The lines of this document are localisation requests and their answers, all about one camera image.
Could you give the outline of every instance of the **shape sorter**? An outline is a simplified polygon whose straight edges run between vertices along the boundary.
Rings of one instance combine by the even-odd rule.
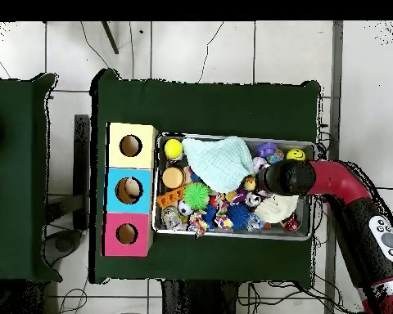
[[[106,124],[102,256],[147,256],[156,136],[151,125]]]

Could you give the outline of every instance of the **yellow wooden block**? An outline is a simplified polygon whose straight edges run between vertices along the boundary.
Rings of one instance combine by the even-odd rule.
[[[153,168],[156,136],[157,130],[151,125],[111,123],[109,166]]]

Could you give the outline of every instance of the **metal tray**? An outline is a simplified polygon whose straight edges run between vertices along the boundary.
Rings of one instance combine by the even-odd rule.
[[[163,182],[161,181],[161,174],[165,171],[166,168],[172,166],[169,161],[166,159],[165,151],[163,150],[165,143],[170,138],[177,138],[178,140],[183,140],[184,138],[195,138],[202,141],[218,141],[222,140],[226,137],[222,136],[211,136],[211,135],[193,135],[193,134],[177,134],[171,132],[162,132],[158,135],[156,139],[156,158],[157,165],[155,168],[155,176],[154,176],[154,187],[153,187],[153,209],[151,213],[151,225],[154,231],[165,234],[177,234],[177,235],[190,235],[193,236],[194,233],[191,231],[187,231],[185,229],[186,225],[180,230],[166,230],[164,223],[160,219],[161,208],[156,202],[156,198],[158,195],[163,195],[169,189],[165,187]],[[291,148],[300,148],[305,152],[306,159],[317,159],[317,147],[312,142],[304,142],[304,141],[283,141],[283,140],[272,140],[272,139],[259,139],[259,138],[247,138],[241,137],[243,141],[249,147],[249,151],[251,152],[252,158],[256,156],[255,148],[260,143],[263,142],[274,142],[277,144],[278,148],[283,150],[284,153],[287,153]],[[175,166],[179,166],[181,168],[187,166],[186,156],[179,163],[175,164]],[[297,231],[289,232],[284,230],[284,228],[280,224],[273,224],[272,228],[269,230],[261,230],[258,232],[249,232],[247,229],[237,229],[237,230],[224,230],[224,229],[215,229],[213,231],[207,231],[204,234],[204,237],[207,236],[225,236],[225,237],[240,237],[240,238],[256,238],[256,239],[271,239],[271,240],[308,240],[312,235],[312,220],[313,220],[313,211],[310,208],[311,205],[311,197],[304,196],[298,199],[297,207],[296,207],[296,215],[297,220],[300,223],[300,227]]]

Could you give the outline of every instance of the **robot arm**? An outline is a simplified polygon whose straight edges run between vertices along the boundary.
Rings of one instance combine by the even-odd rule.
[[[393,314],[393,219],[337,161],[283,160],[260,170],[260,188],[280,195],[324,195],[337,221],[348,272],[368,314]]]

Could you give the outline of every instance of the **blue wooden block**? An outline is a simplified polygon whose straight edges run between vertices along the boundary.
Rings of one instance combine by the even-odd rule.
[[[150,213],[151,211],[151,170],[134,168],[109,168],[107,189],[107,212]],[[142,185],[142,195],[135,204],[124,204],[118,200],[115,188],[122,178],[133,177]]]

